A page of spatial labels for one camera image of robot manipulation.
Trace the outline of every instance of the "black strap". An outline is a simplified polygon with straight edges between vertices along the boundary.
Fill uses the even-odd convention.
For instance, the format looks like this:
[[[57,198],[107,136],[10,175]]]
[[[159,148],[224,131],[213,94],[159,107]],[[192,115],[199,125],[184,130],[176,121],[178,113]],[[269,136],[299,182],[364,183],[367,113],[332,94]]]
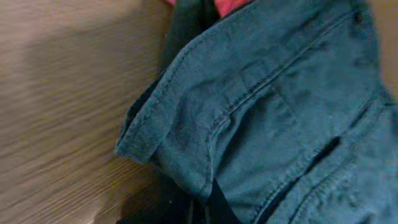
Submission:
[[[209,208],[211,224],[241,223],[232,211],[232,208],[229,206],[223,191],[220,189],[220,186],[215,179],[213,180],[213,190],[211,191],[211,195],[207,201],[207,207]]]

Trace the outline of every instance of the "seam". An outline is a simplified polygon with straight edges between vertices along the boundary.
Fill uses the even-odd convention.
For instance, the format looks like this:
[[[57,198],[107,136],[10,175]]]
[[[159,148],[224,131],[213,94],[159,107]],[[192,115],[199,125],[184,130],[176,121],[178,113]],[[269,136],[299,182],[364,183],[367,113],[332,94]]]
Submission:
[[[277,94],[280,95],[280,97],[282,98],[282,100],[285,101],[285,98],[284,98],[283,95],[278,91],[278,89],[277,89],[276,87],[274,87],[274,90],[275,90],[275,92],[276,92]],[[366,101],[361,105],[360,110],[358,110],[358,114],[361,114],[362,111],[372,103],[372,101],[376,100],[378,94],[379,94],[379,88],[376,88],[376,89],[371,93],[369,99],[366,100]],[[291,106],[289,105],[289,103],[285,101],[285,104],[286,104],[286,106],[289,108],[289,110],[291,111],[292,116],[294,116],[294,117],[296,118],[295,113],[292,112]],[[341,134],[339,134],[339,136],[341,136],[342,138],[345,138],[345,137],[348,135],[348,131],[349,131],[349,126],[347,126],[347,127],[341,132]],[[299,175],[299,174],[304,170],[304,167],[305,167],[305,165],[307,164],[307,162],[309,161],[309,159],[315,157],[320,151],[321,151],[321,149],[319,148],[319,149],[316,149],[316,150],[312,151],[312,152],[311,152],[309,155],[307,155],[307,156],[304,154],[304,155],[302,156],[302,157],[304,157],[304,158],[301,158],[300,161],[297,162],[297,163],[298,163],[298,168],[297,168],[297,170],[296,170],[296,172],[297,172],[296,174],[294,174],[294,170],[293,170],[293,169],[287,171],[287,174],[285,175],[284,181],[281,182],[280,185],[278,186],[278,188],[275,189],[274,191],[272,191],[271,194],[269,194],[269,196],[268,196],[268,198],[266,199],[266,201],[263,202],[263,204],[260,205],[258,209],[256,209],[256,214],[255,214],[255,216],[254,216],[253,219],[252,219],[252,222],[253,222],[253,223],[254,223],[255,221],[257,221],[258,218],[260,218],[260,215],[261,215],[260,212],[261,212],[265,207],[268,206],[268,204],[269,204],[268,202],[271,202],[271,201],[273,200],[273,198],[275,197],[275,195],[278,194],[278,192],[279,192],[281,189],[283,189],[283,188],[290,182],[290,179],[292,179],[292,177],[294,177],[295,175],[298,175],[298,177],[297,177],[298,179],[301,179],[301,178],[303,177],[303,175]]]
[[[381,108],[377,112],[377,116],[373,118],[373,120],[371,121],[371,124],[368,126],[366,131],[355,142],[352,142],[350,144],[350,146],[348,147],[348,149],[358,148],[358,145],[362,141],[362,139],[364,139],[366,136],[369,136],[374,131],[373,127],[376,125],[376,122],[379,121],[380,115],[385,110],[385,108],[386,108],[385,105],[381,106]],[[346,170],[346,169],[348,169],[348,167],[350,165],[355,166],[354,161],[355,161],[354,154],[351,153],[351,157],[348,159],[348,162],[350,162],[350,163],[345,165],[345,168],[340,167],[340,169]],[[307,194],[307,196],[304,198],[304,200],[300,203],[301,205],[299,205],[299,208],[297,209],[296,213],[293,214],[291,221],[289,223],[297,223],[299,221],[299,219],[301,219],[303,212],[309,208],[311,202],[313,202],[314,200],[317,199],[316,197],[320,197],[322,194],[327,194],[327,192],[324,192],[324,191],[326,190],[326,188],[331,187],[331,185],[336,182],[336,181],[333,181],[333,179],[338,178],[338,177],[334,177],[336,175],[338,169],[339,169],[339,167],[336,168],[330,175],[325,177],[317,186],[315,186]]]
[[[162,88],[162,91],[159,93],[159,95],[157,96],[156,94],[153,95],[153,97],[156,98],[156,102],[150,107],[150,110],[147,114],[144,115],[144,117],[137,123],[136,125],[136,131],[134,132],[134,134],[132,134],[131,140],[133,141],[138,133],[138,130],[140,129],[140,127],[145,123],[145,121],[147,121],[149,119],[149,117],[152,115],[154,109],[157,107],[157,105],[160,103],[160,99],[163,98],[163,95],[165,94],[165,92],[169,89],[169,85],[171,83],[171,81],[174,79],[175,74],[177,73],[177,71],[179,70],[182,62],[184,61],[185,57],[194,49],[196,49],[199,45],[201,45],[204,41],[208,40],[210,37],[213,37],[214,35],[216,35],[219,31],[221,31],[222,29],[224,29],[226,26],[231,26],[232,24],[234,24],[235,21],[240,20],[243,16],[245,16],[246,14],[250,13],[251,11],[255,10],[258,6],[258,4],[254,4],[252,8],[248,8],[247,11],[243,11],[241,14],[237,14],[235,18],[233,18],[230,22],[226,22],[224,24],[222,24],[221,26],[219,26],[219,28],[217,30],[214,30],[213,33],[208,34],[207,36],[203,37],[201,40],[199,40],[197,43],[195,43],[195,45],[192,45],[189,49],[187,49],[186,52],[184,52],[184,54],[181,56],[181,58],[178,60],[176,66],[174,67],[172,74],[170,75],[169,79],[166,81],[166,84],[164,85],[164,87]]]
[[[268,83],[272,82],[275,78],[277,78],[284,70],[289,68],[294,62],[296,62],[311,46],[315,45],[318,41],[320,41],[324,36],[326,36],[329,32],[331,32],[334,28],[338,27],[342,22],[344,22],[347,18],[349,18],[350,15],[356,13],[357,11],[351,11],[346,14],[343,14],[340,18],[336,19],[333,22],[330,22],[330,25],[325,26],[325,30],[321,32],[318,36],[314,37],[312,40],[308,41],[306,44],[303,44],[304,47],[302,47],[301,50],[298,51],[297,54],[295,54],[293,57],[289,57],[287,60],[285,60],[284,63],[281,63],[281,66],[277,67],[274,69],[271,74],[274,73],[273,75],[270,75],[268,77],[265,77],[261,80],[259,80],[256,84],[254,84],[247,92],[241,94],[238,96],[238,98],[214,120],[213,124],[210,126],[206,138],[205,138],[205,145],[208,148],[208,153],[210,154],[211,146],[210,146],[210,139],[213,139],[214,133],[216,133],[216,130],[225,121],[225,117],[227,117],[229,114],[233,113],[235,110],[237,110],[242,103],[250,99],[250,96],[253,95],[254,93],[260,91],[263,89]],[[211,181],[211,176],[207,177],[206,180]],[[277,192],[286,184],[287,182],[284,181],[277,187]],[[209,183],[205,183],[200,195],[202,195],[203,189],[208,185]]]

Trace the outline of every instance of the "denim jacket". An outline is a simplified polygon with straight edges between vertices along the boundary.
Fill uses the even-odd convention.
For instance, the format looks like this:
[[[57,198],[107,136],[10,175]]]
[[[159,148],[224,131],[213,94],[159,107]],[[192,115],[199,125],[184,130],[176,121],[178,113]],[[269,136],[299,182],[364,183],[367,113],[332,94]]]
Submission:
[[[179,2],[181,30],[200,0]],[[258,0],[190,29],[116,154],[202,202],[216,180],[242,223],[398,223],[398,110],[364,1]]]

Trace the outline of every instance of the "clothing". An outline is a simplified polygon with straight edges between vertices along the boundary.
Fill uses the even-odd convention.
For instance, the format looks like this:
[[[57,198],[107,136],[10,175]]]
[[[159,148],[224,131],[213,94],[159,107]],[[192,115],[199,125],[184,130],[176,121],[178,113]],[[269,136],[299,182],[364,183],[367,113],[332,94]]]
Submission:
[[[167,0],[170,4],[176,4],[176,0]],[[248,0],[214,0],[215,6],[221,17],[226,16],[233,10],[243,6]]]
[[[220,20],[214,0],[177,1],[170,31],[165,40],[160,71],[164,71],[181,49]]]
[[[398,110],[364,1],[258,0],[191,37],[116,154],[203,203],[216,181],[242,223],[398,222]]]

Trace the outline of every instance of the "wood grain surface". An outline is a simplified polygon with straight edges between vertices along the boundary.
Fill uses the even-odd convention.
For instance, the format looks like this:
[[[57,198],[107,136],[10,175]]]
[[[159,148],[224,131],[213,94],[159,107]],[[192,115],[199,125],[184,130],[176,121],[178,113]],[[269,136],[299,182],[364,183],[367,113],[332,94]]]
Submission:
[[[398,1],[373,5],[397,96]],[[113,149],[157,77],[170,12],[160,0],[0,0],[0,223],[115,223],[156,204],[153,168]]]

